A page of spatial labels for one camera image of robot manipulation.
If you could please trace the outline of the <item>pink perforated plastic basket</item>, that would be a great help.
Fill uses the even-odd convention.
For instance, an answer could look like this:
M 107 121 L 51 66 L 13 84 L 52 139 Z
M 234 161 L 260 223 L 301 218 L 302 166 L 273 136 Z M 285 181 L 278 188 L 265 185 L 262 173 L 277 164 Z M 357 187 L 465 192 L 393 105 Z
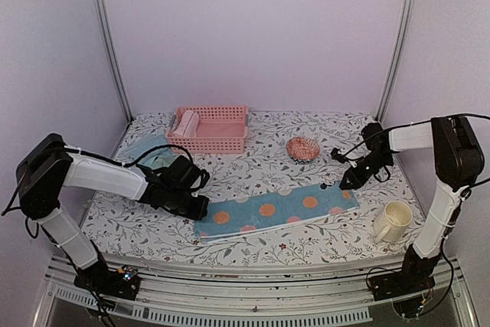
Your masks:
M 173 137 L 185 110 L 193 110 L 200 117 L 197 136 Z M 165 137 L 168 143 L 182 146 L 191 153 L 238 154 L 244 152 L 247 133 L 247 106 L 180 106 Z

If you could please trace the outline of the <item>blue patterned towel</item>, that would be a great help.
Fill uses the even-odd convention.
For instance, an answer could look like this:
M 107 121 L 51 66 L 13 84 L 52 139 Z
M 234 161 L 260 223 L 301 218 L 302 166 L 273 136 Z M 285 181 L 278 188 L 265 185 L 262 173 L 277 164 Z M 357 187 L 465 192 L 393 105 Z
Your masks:
M 360 207 L 354 193 L 325 183 L 210 204 L 195 221 L 195 236 L 205 243 L 325 219 Z

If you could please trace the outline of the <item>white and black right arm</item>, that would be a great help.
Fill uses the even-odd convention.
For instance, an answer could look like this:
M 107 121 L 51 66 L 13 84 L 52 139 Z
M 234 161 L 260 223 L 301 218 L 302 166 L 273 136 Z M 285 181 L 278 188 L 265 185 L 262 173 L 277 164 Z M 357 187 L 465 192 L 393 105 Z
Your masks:
M 356 146 L 330 153 L 335 161 L 350 165 L 340 188 L 359 189 L 380 170 L 392 166 L 395 154 L 433 150 L 436 190 L 422 230 L 411 246 L 411 252 L 420 260 L 441 254 L 441 243 L 455 226 L 461 203 L 473 188 L 488 182 L 478 180 L 485 157 L 470 118 L 489 119 L 474 113 L 457 113 L 386 129 L 369 123 L 362 129 L 362 140 Z

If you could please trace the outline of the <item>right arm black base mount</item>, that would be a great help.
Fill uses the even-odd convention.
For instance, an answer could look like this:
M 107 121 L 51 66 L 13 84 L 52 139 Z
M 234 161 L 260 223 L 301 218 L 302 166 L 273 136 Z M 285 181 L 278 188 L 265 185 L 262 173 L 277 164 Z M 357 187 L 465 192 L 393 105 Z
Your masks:
M 443 247 L 440 246 L 436 255 L 421 258 L 410 245 L 403 258 L 400 271 L 389 272 L 377 276 L 369 276 L 368 289 L 373 293 L 374 300 L 392 299 L 412 293 L 430 291 L 435 286 L 433 270 L 442 257 Z M 417 296 L 394 303 L 395 313 L 400 317 L 412 319 L 423 314 L 426 296 Z

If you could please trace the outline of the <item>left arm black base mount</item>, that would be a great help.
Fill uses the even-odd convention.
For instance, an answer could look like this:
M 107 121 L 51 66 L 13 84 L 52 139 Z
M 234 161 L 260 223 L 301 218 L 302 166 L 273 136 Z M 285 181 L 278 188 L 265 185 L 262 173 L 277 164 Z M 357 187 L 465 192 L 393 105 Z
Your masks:
M 75 267 L 75 270 L 77 276 L 74 285 L 97 296 L 135 300 L 142 281 L 137 270 L 132 267 L 123 266 L 111 270 L 102 256 L 98 256 L 93 265 L 85 269 Z

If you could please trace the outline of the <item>pink towel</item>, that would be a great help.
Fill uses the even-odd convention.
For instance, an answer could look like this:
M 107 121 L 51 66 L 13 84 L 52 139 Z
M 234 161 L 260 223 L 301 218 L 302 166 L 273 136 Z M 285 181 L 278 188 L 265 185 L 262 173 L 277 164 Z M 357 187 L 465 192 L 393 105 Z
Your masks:
M 193 110 L 185 110 L 180 123 L 172 133 L 173 137 L 177 138 L 194 138 L 197 136 L 198 124 L 200 117 L 198 113 Z

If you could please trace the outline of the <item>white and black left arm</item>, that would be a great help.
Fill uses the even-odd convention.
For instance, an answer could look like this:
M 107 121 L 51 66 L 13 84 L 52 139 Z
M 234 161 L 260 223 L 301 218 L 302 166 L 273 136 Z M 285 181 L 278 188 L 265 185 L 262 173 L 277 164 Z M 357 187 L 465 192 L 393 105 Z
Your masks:
M 115 195 L 193 221 L 207 213 L 209 200 L 199 191 L 209 181 L 209 173 L 183 147 L 168 166 L 144 165 L 142 160 L 156 150 L 150 148 L 131 162 L 118 162 L 69 146 L 61 135 L 50 133 L 15 170 L 23 215 L 38 224 L 75 267 L 84 270 L 84 279 L 98 292 L 113 286 L 113 274 L 101 265 L 96 246 L 61 204 L 64 191 Z

